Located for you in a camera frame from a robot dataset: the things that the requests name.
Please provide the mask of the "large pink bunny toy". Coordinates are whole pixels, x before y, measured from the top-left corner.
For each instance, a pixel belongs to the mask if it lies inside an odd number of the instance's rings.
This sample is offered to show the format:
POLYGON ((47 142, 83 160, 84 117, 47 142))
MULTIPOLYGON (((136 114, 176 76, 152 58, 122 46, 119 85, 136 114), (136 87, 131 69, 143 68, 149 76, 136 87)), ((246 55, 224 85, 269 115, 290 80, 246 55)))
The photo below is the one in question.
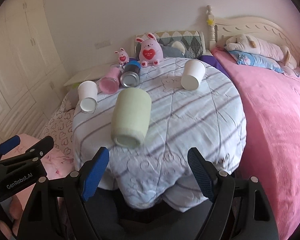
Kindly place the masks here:
POLYGON ((164 58, 163 51, 156 37, 152 33, 147 33, 148 39, 137 37, 135 41, 141 45, 139 60, 142 68, 148 66, 158 66, 164 58))

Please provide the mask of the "cream wardrobe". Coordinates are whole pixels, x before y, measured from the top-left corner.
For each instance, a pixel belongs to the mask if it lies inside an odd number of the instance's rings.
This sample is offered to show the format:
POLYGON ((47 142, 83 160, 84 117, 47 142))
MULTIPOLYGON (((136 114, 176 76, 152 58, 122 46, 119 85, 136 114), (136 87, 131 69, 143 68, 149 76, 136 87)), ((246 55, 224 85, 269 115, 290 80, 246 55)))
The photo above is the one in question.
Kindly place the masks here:
POLYGON ((38 137, 66 95, 68 75, 57 53, 43 0, 0 6, 0 142, 38 137))

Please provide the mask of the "light green cup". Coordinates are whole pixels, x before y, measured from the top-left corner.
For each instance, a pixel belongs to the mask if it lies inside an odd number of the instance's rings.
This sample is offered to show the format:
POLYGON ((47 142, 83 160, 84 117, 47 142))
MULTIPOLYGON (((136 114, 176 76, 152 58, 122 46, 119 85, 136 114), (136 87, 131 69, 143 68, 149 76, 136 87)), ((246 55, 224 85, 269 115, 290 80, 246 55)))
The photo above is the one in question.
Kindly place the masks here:
POLYGON ((136 148, 145 142, 151 116, 150 95, 139 88, 122 90, 111 119, 111 139, 121 147, 136 148))

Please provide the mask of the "pink cloth on floor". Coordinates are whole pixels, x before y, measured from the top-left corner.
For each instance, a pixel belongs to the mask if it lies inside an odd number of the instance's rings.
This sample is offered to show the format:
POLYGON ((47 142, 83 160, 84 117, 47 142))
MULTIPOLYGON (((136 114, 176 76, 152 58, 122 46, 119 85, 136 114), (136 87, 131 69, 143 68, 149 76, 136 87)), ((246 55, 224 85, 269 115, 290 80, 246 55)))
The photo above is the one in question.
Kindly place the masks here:
POLYGON ((1 203, 23 191, 34 188, 20 218, 16 239, 67 239, 59 214, 58 196, 63 179, 48 180, 41 158, 53 148, 53 139, 45 137, 24 154, 0 160, 0 221, 12 224, 11 216, 1 203))

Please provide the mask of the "heart pattern sheet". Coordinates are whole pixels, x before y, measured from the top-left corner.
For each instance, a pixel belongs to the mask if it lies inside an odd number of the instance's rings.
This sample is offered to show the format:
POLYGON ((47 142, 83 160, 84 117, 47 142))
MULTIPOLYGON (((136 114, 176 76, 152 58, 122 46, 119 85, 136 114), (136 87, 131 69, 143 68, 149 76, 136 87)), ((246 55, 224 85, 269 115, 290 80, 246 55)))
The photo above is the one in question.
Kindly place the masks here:
POLYGON ((54 147, 61 150, 66 156, 74 157, 72 150, 73 135, 72 135, 72 121, 74 118, 74 109, 70 109, 70 101, 65 97, 50 120, 43 128, 39 139, 49 135, 53 137, 54 147))

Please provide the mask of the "white pink plush dog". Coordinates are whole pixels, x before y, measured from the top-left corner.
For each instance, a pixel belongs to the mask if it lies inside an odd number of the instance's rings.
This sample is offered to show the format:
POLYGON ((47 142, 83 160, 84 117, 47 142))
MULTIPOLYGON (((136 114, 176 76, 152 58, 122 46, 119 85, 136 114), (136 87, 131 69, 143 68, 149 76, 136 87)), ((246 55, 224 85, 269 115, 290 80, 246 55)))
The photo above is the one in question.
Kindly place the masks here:
POLYGON ((228 51, 237 50, 265 56, 281 62, 284 66, 290 69, 295 69, 298 66, 296 59, 287 46, 278 46, 249 34, 239 34, 227 39, 225 47, 228 51))

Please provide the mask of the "pink fleece blanket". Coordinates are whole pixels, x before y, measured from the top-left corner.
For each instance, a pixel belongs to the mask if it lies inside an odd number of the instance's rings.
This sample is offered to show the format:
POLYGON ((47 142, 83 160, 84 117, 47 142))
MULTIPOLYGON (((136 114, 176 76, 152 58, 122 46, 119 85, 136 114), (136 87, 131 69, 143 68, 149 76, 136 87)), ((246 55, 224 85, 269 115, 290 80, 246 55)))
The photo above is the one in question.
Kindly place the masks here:
POLYGON ((300 224, 300 80, 239 65, 224 49, 212 54, 239 91, 247 119, 241 175, 259 179, 279 237, 288 239, 300 224))

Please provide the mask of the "white paper cup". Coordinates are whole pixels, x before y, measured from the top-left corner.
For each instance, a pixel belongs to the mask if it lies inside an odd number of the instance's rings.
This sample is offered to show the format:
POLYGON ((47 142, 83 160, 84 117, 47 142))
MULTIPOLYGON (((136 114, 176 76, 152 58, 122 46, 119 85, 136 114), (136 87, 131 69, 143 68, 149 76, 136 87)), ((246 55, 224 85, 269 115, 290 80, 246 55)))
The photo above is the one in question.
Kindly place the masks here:
POLYGON ((181 85, 185 90, 197 90, 206 73, 202 61, 191 59, 185 63, 181 85))
POLYGON ((97 107, 98 87, 94 81, 84 81, 78 87, 79 105, 83 112, 94 112, 97 107))

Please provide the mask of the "black blue metal tumbler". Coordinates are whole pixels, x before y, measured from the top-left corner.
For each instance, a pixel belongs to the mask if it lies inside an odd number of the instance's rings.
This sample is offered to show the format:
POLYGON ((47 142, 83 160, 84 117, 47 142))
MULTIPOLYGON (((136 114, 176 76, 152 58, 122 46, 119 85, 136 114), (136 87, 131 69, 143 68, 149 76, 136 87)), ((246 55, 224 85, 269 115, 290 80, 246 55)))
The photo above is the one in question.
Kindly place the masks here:
POLYGON ((121 85, 125 88, 136 87, 140 83, 141 65, 138 61, 128 62, 120 77, 121 85))

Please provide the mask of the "white paper cup right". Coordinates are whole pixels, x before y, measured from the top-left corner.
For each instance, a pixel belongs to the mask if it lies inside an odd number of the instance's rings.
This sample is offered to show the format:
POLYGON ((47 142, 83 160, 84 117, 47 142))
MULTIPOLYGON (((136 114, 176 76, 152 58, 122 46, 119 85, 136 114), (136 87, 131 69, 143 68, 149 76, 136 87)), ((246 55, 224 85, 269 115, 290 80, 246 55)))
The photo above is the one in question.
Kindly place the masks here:
POLYGON ((181 85, 185 90, 197 90, 206 73, 202 61, 191 59, 185 63, 181 85))

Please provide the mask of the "purple sheet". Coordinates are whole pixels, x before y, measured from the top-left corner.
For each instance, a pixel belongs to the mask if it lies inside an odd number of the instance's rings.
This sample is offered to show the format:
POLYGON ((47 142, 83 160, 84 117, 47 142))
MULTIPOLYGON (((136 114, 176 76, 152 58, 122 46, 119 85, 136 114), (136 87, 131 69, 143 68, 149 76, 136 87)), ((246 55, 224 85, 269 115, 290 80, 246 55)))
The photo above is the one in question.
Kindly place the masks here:
POLYGON ((222 72, 226 77, 228 77, 230 79, 230 76, 228 75, 226 70, 222 67, 222 65, 218 62, 218 60, 214 56, 212 56, 212 55, 201 55, 199 57, 199 60, 215 67, 217 70, 222 72))

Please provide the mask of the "white paper cup left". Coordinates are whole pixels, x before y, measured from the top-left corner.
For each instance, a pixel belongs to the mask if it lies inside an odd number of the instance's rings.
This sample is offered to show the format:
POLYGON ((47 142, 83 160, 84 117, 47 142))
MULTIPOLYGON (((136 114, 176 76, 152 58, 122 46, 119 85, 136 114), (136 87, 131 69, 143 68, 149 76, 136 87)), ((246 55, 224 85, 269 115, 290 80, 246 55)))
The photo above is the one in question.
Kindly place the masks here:
POLYGON ((98 87, 94 81, 84 81, 78 87, 79 105, 83 112, 94 112, 97 107, 98 87))

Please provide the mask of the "green diamond quilted cushion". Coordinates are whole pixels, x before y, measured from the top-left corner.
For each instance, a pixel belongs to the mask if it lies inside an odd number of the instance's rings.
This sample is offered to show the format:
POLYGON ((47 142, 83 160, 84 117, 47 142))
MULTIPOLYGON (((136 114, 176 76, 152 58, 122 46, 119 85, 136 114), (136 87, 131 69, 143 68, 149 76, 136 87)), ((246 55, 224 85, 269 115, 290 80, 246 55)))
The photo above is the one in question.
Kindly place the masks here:
MULTIPOLYGON (((144 40, 148 39, 145 34, 136 35, 132 39, 132 47, 136 58, 139 60, 139 52, 141 45, 135 41, 137 37, 144 40)), ((198 59, 206 51, 204 35, 202 32, 196 30, 184 30, 184 31, 162 31, 152 33, 158 43, 163 46, 169 45, 173 41, 181 41, 186 48, 185 58, 188 59, 198 59)))

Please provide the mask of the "cream wooden headboard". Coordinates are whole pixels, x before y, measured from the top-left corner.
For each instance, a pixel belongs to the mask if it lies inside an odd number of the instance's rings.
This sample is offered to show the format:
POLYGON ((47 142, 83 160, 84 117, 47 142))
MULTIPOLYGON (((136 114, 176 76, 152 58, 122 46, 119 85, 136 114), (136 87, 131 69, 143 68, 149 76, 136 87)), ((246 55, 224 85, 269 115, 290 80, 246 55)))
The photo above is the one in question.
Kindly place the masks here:
POLYGON ((209 50, 213 50, 216 46, 222 47, 225 41, 232 36, 251 34, 277 45, 286 45, 300 66, 300 41, 297 41, 276 23, 255 16, 217 18, 213 15, 211 5, 206 6, 206 15, 209 30, 206 39, 209 50))

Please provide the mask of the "pink glass jar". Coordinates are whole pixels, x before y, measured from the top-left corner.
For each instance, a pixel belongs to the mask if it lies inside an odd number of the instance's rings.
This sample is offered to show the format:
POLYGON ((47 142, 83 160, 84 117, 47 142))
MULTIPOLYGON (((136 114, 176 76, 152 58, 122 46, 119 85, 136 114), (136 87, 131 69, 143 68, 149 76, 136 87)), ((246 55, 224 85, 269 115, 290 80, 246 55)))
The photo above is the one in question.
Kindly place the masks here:
POLYGON ((113 65, 99 83, 99 88, 105 94, 114 94, 120 86, 121 68, 119 65, 113 65))

